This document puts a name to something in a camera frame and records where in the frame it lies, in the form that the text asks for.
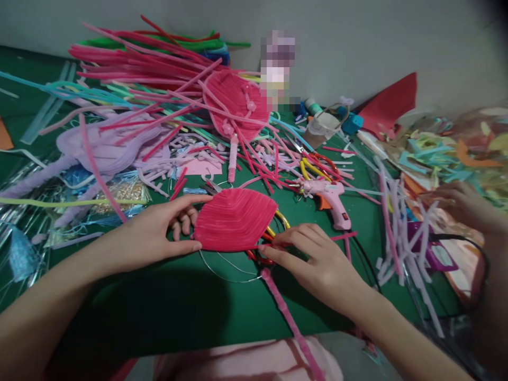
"pink pipe cleaner leaf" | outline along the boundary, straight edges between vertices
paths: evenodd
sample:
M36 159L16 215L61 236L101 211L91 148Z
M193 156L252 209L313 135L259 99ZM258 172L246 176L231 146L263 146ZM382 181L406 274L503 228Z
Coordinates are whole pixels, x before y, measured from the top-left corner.
M204 250L237 252L252 248L274 217L277 204L251 189L224 189L201 209L194 239Z

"pink clothing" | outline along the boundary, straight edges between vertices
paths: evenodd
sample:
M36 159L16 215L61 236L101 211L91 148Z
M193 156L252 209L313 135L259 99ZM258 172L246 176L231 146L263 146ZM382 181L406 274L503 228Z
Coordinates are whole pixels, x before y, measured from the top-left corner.
M307 344L326 380L342 381L335 358L314 337ZM166 380L313 380L296 340L269 340L160 356L154 381Z

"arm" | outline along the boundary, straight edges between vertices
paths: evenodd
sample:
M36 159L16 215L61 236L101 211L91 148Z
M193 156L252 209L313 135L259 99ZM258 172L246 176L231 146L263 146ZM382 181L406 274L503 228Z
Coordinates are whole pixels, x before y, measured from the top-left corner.
M193 195L151 206L52 268L0 315L0 379L40 378L97 280L199 250L197 241L179 242L180 230L189 234L197 218L192 204L209 200ZM167 240L168 227L176 242Z
M291 243L309 261L280 250ZM347 316L365 331L407 380L471 379L457 364L403 318L395 307L370 288L339 247L314 224L278 234L274 247L262 253L287 268L312 295Z
M491 262L483 298L471 314L473 352L477 360L500 377L506 377L508 366L508 217L480 197L464 183L443 185L427 195L440 200L439 207L457 222L473 228L484 236L483 250ZM483 287L484 263L476 267L471 298L477 299Z

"left hand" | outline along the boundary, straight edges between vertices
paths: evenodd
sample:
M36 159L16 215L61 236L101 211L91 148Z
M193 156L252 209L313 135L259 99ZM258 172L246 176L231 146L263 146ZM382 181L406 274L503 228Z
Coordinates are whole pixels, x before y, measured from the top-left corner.
M186 195L165 204L151 205L89 244L80 254L93 261L96 271L101 272L94 276L105 277L197 251L201 243L180 241L180 232L190 234L191 224L196 222L197 210L192 204L211 199L212 196L207 195ZM174 242L166 238L168 228L173 230Z

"right hand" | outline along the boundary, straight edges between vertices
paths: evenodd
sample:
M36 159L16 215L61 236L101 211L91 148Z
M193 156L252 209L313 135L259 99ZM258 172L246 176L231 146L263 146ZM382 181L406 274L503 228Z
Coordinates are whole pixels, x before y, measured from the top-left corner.
M309 256L307 262L284 251L289 243ZM316 224L300 224L275 236L273 247L261 253L291 272L298 283L321 302L355 320L377 292L361 279L342 250Z
M439 199L439 208L481 233L508 233L508 219L465 183L454 182L421 194Z

